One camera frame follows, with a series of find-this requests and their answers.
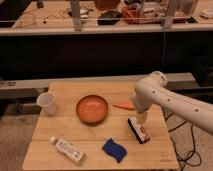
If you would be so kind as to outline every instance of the concrete floor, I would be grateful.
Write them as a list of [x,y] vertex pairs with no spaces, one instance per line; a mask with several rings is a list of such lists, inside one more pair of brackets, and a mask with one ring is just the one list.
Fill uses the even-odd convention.
[[0,120],[0,171],[21,171],[39,115],[6,115]]
[[[21,171],[25,154],[31,141],[38,115],[6,115],[0,120],[0,171]],[[168,128],[173,128],[183,120],[173,116],[168,120]],[[213,138],[199,128],[194,129],[197,151],[202,157],[199,167],[186,166],[185,171],[213,170]],[[171,133],[181,155],[192,149],[190,125],[186,124]],[[190,163],[196,163],[195,156]]]

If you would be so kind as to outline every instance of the cup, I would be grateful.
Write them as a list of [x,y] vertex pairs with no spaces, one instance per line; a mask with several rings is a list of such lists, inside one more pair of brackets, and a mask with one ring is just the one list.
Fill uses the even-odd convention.
[[55,98],[53,94],[47,92],[47,93],[42,93],[36,101],[37,105],[39,105],[42,110],[47,114],[47,115],[53,115],[56,113],[56,104],[55,104]]

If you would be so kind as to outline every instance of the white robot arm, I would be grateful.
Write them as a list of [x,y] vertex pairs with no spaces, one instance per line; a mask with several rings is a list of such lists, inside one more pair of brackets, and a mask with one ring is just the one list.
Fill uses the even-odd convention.
[[167,78],[159,71],[135,85],[133,104],[144,112],[152,103],[162,106],[213,135],[213,105],[165,89]]

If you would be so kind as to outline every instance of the workbench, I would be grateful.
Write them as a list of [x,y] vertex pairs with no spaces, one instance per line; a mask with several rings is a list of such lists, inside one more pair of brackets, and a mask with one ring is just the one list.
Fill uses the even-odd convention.
[[[70,8],[69,1],[44,1],[44,8],[37,8],[36,1],[31,2],[27,9],[23,12],[20,18],[13,25],[13,28],[60,28],[73,27],[72,17],[66,15],[67,9]],[[99,11],[94,4],[94,1],[80,1],[81,7],[92,9],[89,13],[89,18],[83,24],[86,27],[97,27],[97,18],[105,11]],[[209,0],[199,0],[195,8],[193,18],[198,24],[213,24],[213,19],[205,19],[200,17],[200,12],[204,9],[213,8],[213,3]],[[116,23],[116,27],[127,26],[128,24],[120,20]]]
[[[26,154],[24,170],[139,170],[177,169],[178,162],[167,126],[159,106],[147,112],[144,128],[150,141],[139,144],[127,119],[138,115],[113,107],[112,104],[128,101],[135,82],[55,82],[49,87],[57,105],[57,113],[47,116],[41,112],[32,142]],[[82,123],[76,115],[77,102],[87,95],[99,95],[108,102],[109,112],[97,126]],[[56,151],[50,137],[64,138],[86,153],[81,166]],[[117,163],[107,155],[102,146],[112,138],[127,150],[127,155]]]

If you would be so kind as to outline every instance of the wire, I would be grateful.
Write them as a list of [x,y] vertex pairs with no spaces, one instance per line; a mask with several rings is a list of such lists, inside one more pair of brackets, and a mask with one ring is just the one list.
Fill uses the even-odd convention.
[[182,124],[178,125],[177,127],[170,129],[169,132],[175,131],[176,129],[180,128],[181,126],[185,125],[186,123],[187,123],[187,121],[184,121]]
[[[25,16],[25,15],[31,15],[31,16],[32,16],[32,19],[29,19],[29,20],[22,20],[21,18],[22,18],[23,16]],[[17,26],[17,28],[30,27],[30,26],[36,27],[36,15],[33,14],[32,12],[27,11],[27,12],[23,13],[22,16],[20,17],[20,19],[19,19],[18,21],[20,22],[20,24],[19,24],[19,26]],[[30,21],[30,22],[32,22],[32,23],[30,23],[30,24],[25,24],[25,25],[24,25],[23,23],[26,22],[26,21]]]
[[[165,118],[165,120],[168,121],[168,119],[171,118],[173,115],[174,115],[174,114],[171,113],[170,115],[168,115],[168,116]],[[171,132],[173,132],[173,131],[179,129],[180,127],[182,127],[182,126],[185,125],[186,123],[187,123],[187,121],[184,121],[184,122],[181,123],[180,125],[178,125],[178,126],[172,128],[172,129],[170,129],[169,132],[171,133]],[[202,157],[200,156],[200,154],[199,154],[199,153],[197,152],[197,150],[196,150],[196,143],[195,143],[195,137],[194,137],[194,130],[193,130],[193,128],[194,128],[194,125],[191,124],[191,129],[190,129],[190,131],[191,131],[191,137],[192,137],[192,145],[193,145],[193,148],[192,148],[192,150],[190,150],[190,151],[187,153],[187,155],[186,155],[185,158],[182,157],[182,156],[177,152],[176,143],[175,143],[174,139],[171,137],[171,140],[172,140],[172,142],[173,142],[174,150],[175,150],[175,153],[176,153],[177,160],[178,160],[178,162],[179,162],[181,171],[183,171],[187,165],[188,165],[188,166],[191,166],[191,167],[198,167],[198,166],[200,166],[200,165],[202,164]],[[192,159],[192,158],[194,157],[194,155],[197,155],[197,157],[198,157],[198,163],[196,163],[196,164],[192,164],[192,163],[189,162],[189,160]]]
[[71,18],[70,12],[71,12],[71,9],[67,8],[66,10],[60,10],[59,15],[61,16],[62,19]]

